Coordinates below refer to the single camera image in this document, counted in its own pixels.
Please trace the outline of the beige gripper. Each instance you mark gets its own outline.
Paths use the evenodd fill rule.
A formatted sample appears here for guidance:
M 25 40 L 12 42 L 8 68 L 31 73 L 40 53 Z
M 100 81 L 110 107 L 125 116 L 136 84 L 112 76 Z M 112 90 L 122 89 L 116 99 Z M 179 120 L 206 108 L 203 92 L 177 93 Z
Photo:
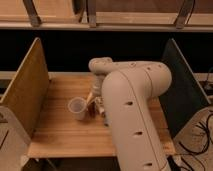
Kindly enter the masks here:
M 93 100 L 93 95 L 95 97 L 101 95 L 102 82 L 103 82 L 103 79 L 101 76 L 94 77 L 91 92 L 88 94 L 86 99 L 87 104 L 91 103 L 91 101 Z

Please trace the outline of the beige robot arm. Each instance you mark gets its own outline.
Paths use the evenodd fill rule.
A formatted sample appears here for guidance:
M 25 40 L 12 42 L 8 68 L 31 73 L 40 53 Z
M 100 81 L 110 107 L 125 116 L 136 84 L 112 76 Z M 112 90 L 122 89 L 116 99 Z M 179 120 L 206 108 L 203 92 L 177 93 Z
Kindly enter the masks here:
M 171 85 L 169 68 L 161 62 L 115 62 L 93 58 L 88 67 L 100 95 L 121 171 L 171 171 L 148 101 Z

